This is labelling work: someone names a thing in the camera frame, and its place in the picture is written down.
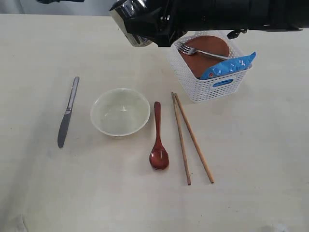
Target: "wooden chopstick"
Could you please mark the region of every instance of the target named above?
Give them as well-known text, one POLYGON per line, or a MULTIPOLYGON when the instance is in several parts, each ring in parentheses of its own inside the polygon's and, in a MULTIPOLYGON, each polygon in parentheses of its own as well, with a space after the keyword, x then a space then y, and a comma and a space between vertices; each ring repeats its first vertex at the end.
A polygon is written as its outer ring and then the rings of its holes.
POLYGON ((178 133, 179 133, 180 144, 181 144, 181 146, 182 146, 182 153, 183 153, 183 162, 184 162, 185 173, 186 173, 186 175, 187 175, 187 182, 188 182, 188 185, 191 185, 191 179, 190 179, 188 161, 187 161, 187 156, 186 156, 186 154, 185 154, 185 149, 184 149, 183 133, 182 133, 182 129, 181 129, 181 127, 180 127, 179 112, 178 112, 178 110, 177 110, 175 95, 174 95, 173 92, 172 92, 172 99, 173 99, 173 104, 174 104, 174 110, 175 110, 175 116, 176 116, 176 121, 177 121, 177 127, 178 127, 178 133))
POLYGON ((203 166, 204 166, 204 169, 205 169, 205 171, 206 171, 206 173, 207 173, 207 176, 208 176, 209 180, 210 180, 211 183, 213 184, 213 183, 214 183, 213 176, 212 176, 211 171, 210 171, 210 169, 209 169, 209 167, 208 167, 208 165, 207 165, 207 163, 206 163, 206 160, 205 160, 205 158, 204 158, 204 156, 203 156, 203 154, 202 154, 202 152, 201 152, 201 149, 199 148, 199 146, 198 146, 198 144, 197 144, 197 139, 195 138, 195 136, 194 136, 194 134, 193 134, 192 128, 191 128, 191 126, 190 126, 190 123, 189 123, 189 121, 188 121, 188 118, 186 117, 186 115, 185 115, 185 113, 184 113, 183 106, 182 106, 182 104, 181 104, 181 102, 180 102, 180 100, 179 100, 179 98, 178 98, 178 96, 177 96, 177 93, 175 93, 175 98, 176 98, 176 101, 177 101, 177 103, 178 103, 179 109, 180 109, 180 111, 181 111, 181 113, 182 113, 182 115, 183 115, 183 119, 184 119, 184 121, 185 121, 185 123, 186 123, 186 125, 187 125, 187 128, 188 128, 188 130, 189 130, 189 133, 190 133, 190 135, 191 135, 191 138, 192 138, 192 140, 193 140, 194 146, 195 146, 195 148, 197 149, 197 153, 198 153, 198 155, 199 155, 199 158, 200 158, 201 161, 202 161, 202 164, 203 164, 203 166))

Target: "white plastic basket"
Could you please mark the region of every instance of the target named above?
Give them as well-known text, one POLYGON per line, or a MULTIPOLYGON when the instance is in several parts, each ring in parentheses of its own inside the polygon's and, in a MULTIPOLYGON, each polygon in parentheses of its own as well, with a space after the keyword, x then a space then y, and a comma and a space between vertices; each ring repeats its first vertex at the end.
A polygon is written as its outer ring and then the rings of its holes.
POLYGON ((212 35, 223 39, 229 47, 229 57, 236 58, 244 56, 244 54, 237 48, 237 46, 232 41, 230 41, 224 33, 220 31, 198 31, 193 36, 183 37, 176 41, 169 49, 167 55, 168 61, 175 71, 180 84, 189 95, 189 98, 195 103, 200 103, 235 93, 238 90, 238 87, 240 86, 240 83, 246 72, 252 68, 251 64, 248 69, 229 75, 219 76, 203 81, 197 79, 185 63, 184 59, 179 54, 175 44, 179 41, 184 43, 194 37, 202 35, 212 35), (213 87, 215 84, 221 81, 227 81, 230 79, 233 79, 233 81, 229 84, 213 87))

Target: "spoon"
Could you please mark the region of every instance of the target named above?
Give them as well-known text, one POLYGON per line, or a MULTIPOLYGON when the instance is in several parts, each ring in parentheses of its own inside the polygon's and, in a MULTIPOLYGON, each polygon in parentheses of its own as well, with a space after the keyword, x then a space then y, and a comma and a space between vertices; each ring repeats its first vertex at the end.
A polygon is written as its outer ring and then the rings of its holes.
POLYGON ((155 116, 155 129, 156 138, 154 147, 149 156, 149 162, 151 166, 156 170, 166 169, 169 165, 169 156, 164 149, 161 138, 160 138, 160 127, 161 127, 161 104, 155 102, 154 104, 154 116, 155 116))

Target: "metal fork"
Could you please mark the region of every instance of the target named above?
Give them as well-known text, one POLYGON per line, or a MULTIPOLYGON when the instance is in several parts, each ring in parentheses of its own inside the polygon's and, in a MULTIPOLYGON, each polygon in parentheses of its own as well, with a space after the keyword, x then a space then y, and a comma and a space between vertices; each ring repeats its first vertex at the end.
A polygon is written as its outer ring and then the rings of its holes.
POLYGON ((182 42, 179 42, 179 43, 181 44, 181 46, 177 47, 178 50, 181 51, 182 53, 186 54, 186 55, 189 55, 189 56, 193 55, 196 52, 200 52, 200 53, 203 53, 207 56, 211 56, 211 57, 218 58, 218 59, 221 59, 221 60, 228 60, 229 59, 229 57, 224 57, 224 56, 212 54, 212 53, 209 53, 209 52, 204 52, 204 51, 198 50, 194 47, 188 47, 182 42))

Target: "white bowl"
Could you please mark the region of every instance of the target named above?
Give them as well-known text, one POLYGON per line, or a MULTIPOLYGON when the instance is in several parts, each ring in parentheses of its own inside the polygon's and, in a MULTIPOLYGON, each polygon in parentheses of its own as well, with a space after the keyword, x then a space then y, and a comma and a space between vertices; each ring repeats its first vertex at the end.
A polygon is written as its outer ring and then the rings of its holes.
POLYGON ((150 116, 150 105, 139 92, 128 88, 112 89, 92 105, 91 122, 102 133, 126 136, 139 131, 150 116))

